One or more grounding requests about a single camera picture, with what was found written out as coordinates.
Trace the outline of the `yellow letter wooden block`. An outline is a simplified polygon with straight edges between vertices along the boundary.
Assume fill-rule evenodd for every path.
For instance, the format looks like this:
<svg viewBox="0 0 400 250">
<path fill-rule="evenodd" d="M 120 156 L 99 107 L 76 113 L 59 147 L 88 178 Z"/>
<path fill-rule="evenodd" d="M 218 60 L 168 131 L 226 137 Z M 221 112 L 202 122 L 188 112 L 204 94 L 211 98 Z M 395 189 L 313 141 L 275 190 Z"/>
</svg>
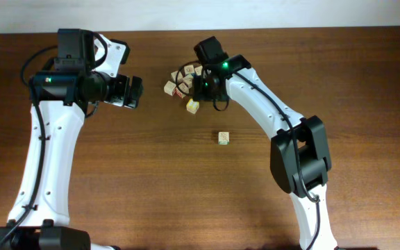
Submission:
<svg viewBox="0 0 400 250">
<path fill-rule="evenodd" d="M 192 113 L 195 115 L 199 109 L 200 103 L 198 101 L 194 101 L 193 99 L 190 99 L 187 104 L 186 104 L 186 110 L 189 113 Z"/>
</svg>

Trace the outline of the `teal sided picture block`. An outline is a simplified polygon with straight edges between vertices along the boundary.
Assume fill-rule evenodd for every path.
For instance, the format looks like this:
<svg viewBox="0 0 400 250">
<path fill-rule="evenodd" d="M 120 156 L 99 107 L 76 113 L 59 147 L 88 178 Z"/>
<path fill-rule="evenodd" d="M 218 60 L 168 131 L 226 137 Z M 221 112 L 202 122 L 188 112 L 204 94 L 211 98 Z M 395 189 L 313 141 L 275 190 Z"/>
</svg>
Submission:
<svg viewBox="0 0 400 250">
<path fill-rule="evenodd" d="M 229 144 L 230 137 L 229 132 L 220 131 L 218 132 L 218 144 Z"/>
</svg>

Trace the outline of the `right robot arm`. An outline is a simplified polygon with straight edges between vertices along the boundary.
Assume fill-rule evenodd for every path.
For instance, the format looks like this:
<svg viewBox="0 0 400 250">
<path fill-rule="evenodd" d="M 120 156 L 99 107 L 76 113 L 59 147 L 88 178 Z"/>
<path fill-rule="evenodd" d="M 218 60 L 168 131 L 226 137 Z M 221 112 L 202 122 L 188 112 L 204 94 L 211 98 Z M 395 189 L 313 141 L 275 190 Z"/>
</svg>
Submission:
<svg viewBox="0 0 400 250">
<path fill-rule="evenodd" d="M 200 58 L 194 79 L 197 101 L 235 101 L 260 125 L 270 140 L 270 171 L 292 200 L 302 249 L 337 249 L 326 191 L 331 169 L 323 121 L 304 117 L 282 102 L 241 55 Z"/>
</svg>

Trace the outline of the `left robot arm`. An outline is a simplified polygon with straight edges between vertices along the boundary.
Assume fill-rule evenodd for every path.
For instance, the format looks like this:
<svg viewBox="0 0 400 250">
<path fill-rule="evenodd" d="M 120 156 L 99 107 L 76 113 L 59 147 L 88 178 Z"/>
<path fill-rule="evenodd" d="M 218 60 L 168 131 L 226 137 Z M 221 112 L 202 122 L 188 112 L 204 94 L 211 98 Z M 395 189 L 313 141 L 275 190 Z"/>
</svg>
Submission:
<svg viewBox="0 0 400 250">
<path fill-rule="evenodd" d="M 78 135 L 100 103 L 138 107 L 142 79 L 119 68 L 127 43 L 84 29 L 62 28 L 57 54 L 23 83 L 31 100 L 31 138 L 22 184 L 0 249 L 96 249 L 86 231 L 69 225 L 69 181 Z"/>
</svg>

